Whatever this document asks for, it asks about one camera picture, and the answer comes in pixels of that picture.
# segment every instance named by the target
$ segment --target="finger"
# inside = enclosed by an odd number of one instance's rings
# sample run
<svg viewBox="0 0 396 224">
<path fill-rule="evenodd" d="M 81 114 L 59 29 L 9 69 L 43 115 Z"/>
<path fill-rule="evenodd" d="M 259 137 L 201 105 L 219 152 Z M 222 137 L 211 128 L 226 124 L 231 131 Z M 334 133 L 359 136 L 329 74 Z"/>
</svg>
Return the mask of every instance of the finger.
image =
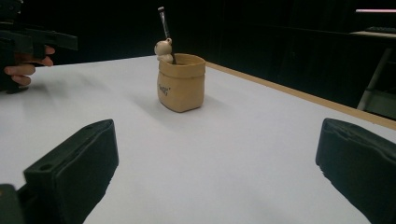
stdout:
<svg viewBox="0 0 396 224">
<path fill-rule="evenodd" d="M 12 76 L 11 78 L 21 86 L 27 86 L 32 82 L 32 79 L 26 76 Z"/>
<path fill-rule="evenodd" d="M 54 54 L 55 53 L 55 48 L 46 46 L 46 54 Z"/>
<path fill-rule="evenodd" d="M 35 72 L 35 66 L 30 63 L 20 63 L 17 66 L 7 66 L 4 72 L 11 76 L 30 76 Z"/>
</svg>

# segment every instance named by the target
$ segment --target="small teddy bear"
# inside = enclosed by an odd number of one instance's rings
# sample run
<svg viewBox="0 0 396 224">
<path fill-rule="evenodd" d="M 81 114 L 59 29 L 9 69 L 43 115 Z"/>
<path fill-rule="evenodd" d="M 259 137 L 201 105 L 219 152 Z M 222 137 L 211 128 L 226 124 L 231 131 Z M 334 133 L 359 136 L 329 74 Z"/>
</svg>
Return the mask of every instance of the small teddy bear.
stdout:
<svg viewBox="0 0 396 224">
<path fill-rule="evenodd" d="M 163 60 L 167 63 L 171 63 L 174 58 L 172 57 L 172 39 L 167 38 L 157 42 L 154 47 L 154 52 L 157 55 L 157 60 Z"/>
</svg>

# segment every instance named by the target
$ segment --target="white table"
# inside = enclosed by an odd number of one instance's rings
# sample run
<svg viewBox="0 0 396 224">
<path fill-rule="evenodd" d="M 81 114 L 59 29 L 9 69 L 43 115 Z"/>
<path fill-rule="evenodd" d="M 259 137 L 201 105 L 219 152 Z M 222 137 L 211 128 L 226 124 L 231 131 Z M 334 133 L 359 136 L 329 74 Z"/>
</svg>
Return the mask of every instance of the white table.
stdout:
<svg viewBox="0 0 396 224">
<path fill-rule="evenodd" d="M 185 113 L 159 102 L 154 56 L 37 68 L 28 91 L 0 93 L 0 183 L 20 188 L 33 162 L 114 119 L 120 166 L 85 223 L 369 223 L 315 164 L 321 123 L 396 142 L 394 122 L 208 65 L 204 104 Z"/>
</svg>

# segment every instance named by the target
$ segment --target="dark wall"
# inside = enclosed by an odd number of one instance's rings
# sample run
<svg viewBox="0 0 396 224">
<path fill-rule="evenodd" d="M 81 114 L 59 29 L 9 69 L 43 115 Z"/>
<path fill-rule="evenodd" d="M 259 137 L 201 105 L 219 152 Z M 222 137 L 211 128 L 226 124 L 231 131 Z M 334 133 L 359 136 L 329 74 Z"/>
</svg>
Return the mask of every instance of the dark wall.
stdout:
<svg viewBox="0 0 396 224">
<path fill-rule="evenodd" d="M 387 45 L 349 33 L 396 26 L 394 15 L 355 13 L 362 7 L 396 8 L 391 1 L 373 2 L 225 0 L 218 13 L 223 28 L 218 53 L 210 60 L 356 107 Z"/>
<path fill-rule="evenodd" d="M 53 59 L 85 63 L 154 54 L 155 44 L 165 39 L 158 7 L 165 7 L 175 51 L 206 53 L 205 1 L 25 0 L 19 19 L 76 35 L 79 51 L 57 49 Z"/>
<path fill-rule="evenodd" d="M 385 46 L 333 34 L 396 26 L 396 16 L 355 13 L 362 7 L 396 8 L 390 0 L 25 0 L 20 20 L 78 36 L 78 51 L 57 49 L 53 60 L 86 63 L 153 55 L 164 39 L 158 7 L 165 7 L 175 52 L 353 107 Z"/>
</svg>

